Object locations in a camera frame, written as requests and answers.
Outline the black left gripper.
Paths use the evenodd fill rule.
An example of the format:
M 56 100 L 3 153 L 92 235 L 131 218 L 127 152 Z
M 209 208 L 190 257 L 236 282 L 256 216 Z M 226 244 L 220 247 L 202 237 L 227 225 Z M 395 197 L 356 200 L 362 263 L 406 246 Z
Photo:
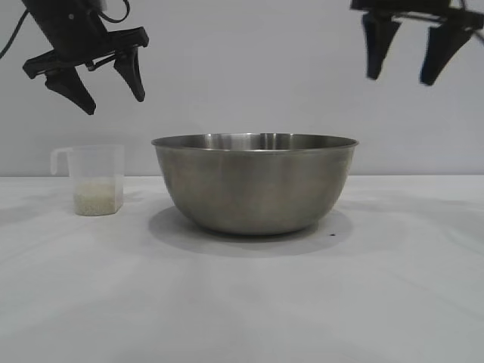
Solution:
M 76 66 L 115 54 L 114 69 L 138 102 L 145 99 L 137 47 L 148 46 L 143 27 L 109 32 L 89 1 L 24 1 L 26 9 L 53 49 L 23 65 L 30 79 L 45 74 L 45 86 L 73 102 L 88 115 L 96 103 Z

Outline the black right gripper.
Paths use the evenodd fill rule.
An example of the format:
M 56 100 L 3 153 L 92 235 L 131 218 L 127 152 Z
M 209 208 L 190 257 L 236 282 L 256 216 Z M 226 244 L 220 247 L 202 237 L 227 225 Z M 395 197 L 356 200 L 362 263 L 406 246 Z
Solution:
M 448 62 L 470 40 L 471 29 L 483 28 L 483 13 L 457 8 L 451 5 L 451 1 L 352 0 L 350 8 L 372 13 L 364 14 L 361 19 L 369 79 L 378 79 L 389 47 L 401 26 L 392 17 L 451 24 L 429 28 L 427 52 L 420 70 L 420 82 L 427 86 L 434 85 Z

